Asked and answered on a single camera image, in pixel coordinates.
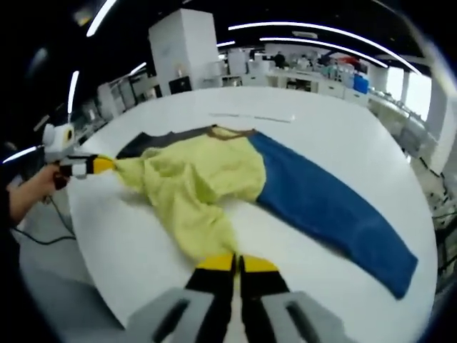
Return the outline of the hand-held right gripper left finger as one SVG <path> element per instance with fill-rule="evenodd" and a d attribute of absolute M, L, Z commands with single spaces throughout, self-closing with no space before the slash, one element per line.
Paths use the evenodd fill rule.
<path fill-rule="evenodd" d="M 127 342 L 222 342 L 231 320 L 236 255 L 199 263 L 183 288 L 172 287 L 131 315 Z"/>

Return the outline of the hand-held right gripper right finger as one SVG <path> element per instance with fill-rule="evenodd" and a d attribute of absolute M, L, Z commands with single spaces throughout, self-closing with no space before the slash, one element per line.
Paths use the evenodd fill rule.
<path fill-rule="evenodd" d="M 347 342 L 342 320 L 304 292 L 292 292 L 272 262 L 239 258 L 241 319 L 249 342 Z"/>

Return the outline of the person's left hand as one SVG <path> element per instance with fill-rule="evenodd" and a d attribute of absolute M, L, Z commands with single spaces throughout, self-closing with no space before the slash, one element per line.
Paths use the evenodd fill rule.
<path fill-rule="evenodd" d="M 37 174 L 39 183 L 47 193 L 63 189 L 69 182 L 69 178 L 64 176 L 58 164 L 48 164 Z"/>

